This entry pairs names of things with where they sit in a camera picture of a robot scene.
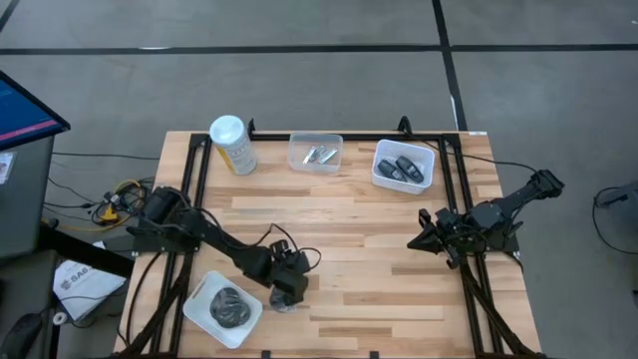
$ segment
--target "screen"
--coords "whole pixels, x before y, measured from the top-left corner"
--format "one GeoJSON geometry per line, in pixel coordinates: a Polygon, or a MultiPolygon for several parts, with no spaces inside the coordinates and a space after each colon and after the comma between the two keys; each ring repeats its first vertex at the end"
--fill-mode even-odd
{"type": "Polygon", "coordinates": [[[63,125],[0,79],[0,148],[55,134],[63,125]]]}

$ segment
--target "table leg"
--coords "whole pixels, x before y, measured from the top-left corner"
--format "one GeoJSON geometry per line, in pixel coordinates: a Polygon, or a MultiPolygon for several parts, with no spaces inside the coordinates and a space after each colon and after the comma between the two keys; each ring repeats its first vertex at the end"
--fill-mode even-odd
{"type": "Polygon", "coordinates": [[[95,247],[47,225],[40,226],[38,249],[53,249],[67,259],[125,278],[131,277],[133,272],[132,260],[95,247]]]}

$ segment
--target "black floor stripe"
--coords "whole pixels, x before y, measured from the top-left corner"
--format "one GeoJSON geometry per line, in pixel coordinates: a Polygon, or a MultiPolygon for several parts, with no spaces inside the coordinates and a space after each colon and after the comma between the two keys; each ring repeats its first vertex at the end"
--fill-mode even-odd
{"type": "Polygon", "coordinates": [[[0,55],[197,55],[197,54],[306,54],[306,53],[419,53],[441,51],[439,45],[282,45],[162,48],[42,48],[0,49],[0,55]]]}
{"type": "Polygon", "coordinates": [[[453,45],[452,52],[638,51],[638,44],[453,45]]]}
{"type": "Polygon", "coordinates": [[[7,25],[7,22],[11,18],[11,15],[13,15],[13,11],[16,9],[19,2],[20,0],[11,0],[9,5],[5,9],[2,17],[0,17],[0,32],[2,32],[2,29],[4,29],[5,25],[7,25]]]}
{"type": "Polygon", "coordinates": [[[432,0],[432,6],[435,10],[435,18],[437,20],[437,30],[439,31],[439,40],[441,41],[441,52],[443,54],[443,64],[446,67],[446,77],[448,78],[448,88],[452,96],[457,121],[457,130],[467,131],[468,122],[466,121],[466,112],[463,110],[463,100],[461,100],[461,89],[459,89],[459,80],[457,79],[457,71],[455,70],[455,62],[452,58],[450,47],[450,39],[448,37],[448,28],[446,27],[446,18],[443,14],[441,0],[432,0]]]}

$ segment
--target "white plastic container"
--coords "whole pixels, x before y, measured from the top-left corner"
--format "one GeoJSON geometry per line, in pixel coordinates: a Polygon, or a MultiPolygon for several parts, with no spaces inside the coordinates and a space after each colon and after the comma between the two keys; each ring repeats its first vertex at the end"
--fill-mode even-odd
{"type": "Polygon", "coordinates": [[[434,167],[435,153],[432,150],[390,140],[380,140],[377,144],[375,159],[372,163],[372,183],[405,193],[421,194],[421,192],[432,184],[432,172],[434,167]],[[381,160],[387,160],[389,163],[395,165],[395,161],[400,156],[404,156],[412,161],[417,169],[421,171],[424,178],[421,183],[388,179],[381,174],[381,171],[377,168],[381,160]]]}
{"type": "Polygon", "coordinates": [[[216,271],[210,271],[183,304],[183,314],[223,345],[235,349],[243,343],[257,324],[263,311],[261,302],[216,271]],[[250,307],[250,318],[236,328],[223,328],[210,314],[210,303],[222,288],[234,288],[250,307]]]}
{"type": "Polygon", "coordinates": [[[311,133],[293,133],[290,135],[290,142],[288,143],[288,163],[296,171],[324,174],[335,173],[341,166],[342,154],[343,138],[339,135],[311,133]],[[317,162],[304,164],[303,161],[310,149],[313,147],[319,148],[320,146],[324,146],[326,152],[336,149],[337,153],[323,165],[317,162]]]}
{"type": "Polygon", "coordinates": [[[248,175],[255,170],[255,159],[246,127],[237,116],[225,115],[213,121],[209,130],[228,168],[236,175],[248,175]]]}

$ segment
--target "yellow label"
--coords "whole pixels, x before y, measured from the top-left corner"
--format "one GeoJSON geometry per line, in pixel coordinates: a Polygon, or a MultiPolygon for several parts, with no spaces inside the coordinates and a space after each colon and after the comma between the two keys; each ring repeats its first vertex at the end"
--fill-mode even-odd
{"type": "Polygon", "coordinates": [[[235,172],[235,167],[232,165],[232,161],[230,160],[230,157],[226,153],[226,150],[221,147],[218,147],[217,150],[219,151],[219,154],[223,158],[223,161],[226,162],[226,165],[228,166],[228,168],[231,171],[235,172]]]}

